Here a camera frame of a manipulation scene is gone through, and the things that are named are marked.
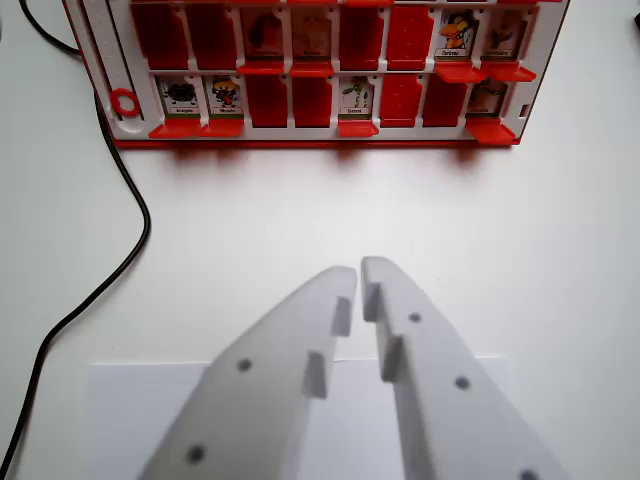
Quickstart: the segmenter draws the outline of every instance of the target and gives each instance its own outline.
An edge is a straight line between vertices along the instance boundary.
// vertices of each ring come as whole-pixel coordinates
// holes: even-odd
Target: printed name label
[[[340,113],[347,113],[347,114],[369,114],[369,109],[368,108],[341,108],[340,109]]]
[[[170,113],[200,113],[197,107],[171,107]]]
[[[436,56],[441,56],[441,57],[466,57],[467,56],[467,51],[465,49],[436,50]]]
[[[241,108],[220,108],[220,107],[214,107],[213,108],[213,113],[242,113],[242,109]]]
[[[511,50],[493,50],[487,52],[485,55],[487,57],[510,57],[511,53]]]

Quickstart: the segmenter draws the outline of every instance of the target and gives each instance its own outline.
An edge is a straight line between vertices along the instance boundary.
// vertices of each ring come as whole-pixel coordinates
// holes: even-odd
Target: cartoon character picture
[[[172,83],[167,89],[164,98],[170,98],[175,105],[178,102],[189,102],[195,105],[196,89],[190,83]]]
[[[282,24],[270,8],[242,10],[247,57],[282,57]]]
[[[291,11],[293,56],[329,58],[331,56],[331,20],[322,8],[297,8]]]
[[[157,77],[164,112],[169,117],[199,117],[196,88],[184,77]]]
[[[483,58],[511,60],[518,55],[520,43],[527,28],[527,22],[523,16],[524,12],[521,10],[496,12],[489,26]]]
[[[229,75],[205,77],[205,88],[211,117],[242,117],[240,85]]]
[[[371,118],[373,107],[373,85],[367,77],[343,77],[340,79],[339,117]]]
[[[500,113],[507,85],[493,78],[476,84],[471,91],[467,116],[492,117]]]
[[[436,58],[459,60],[469,57],[477,26],[472,10],[443,12]]]

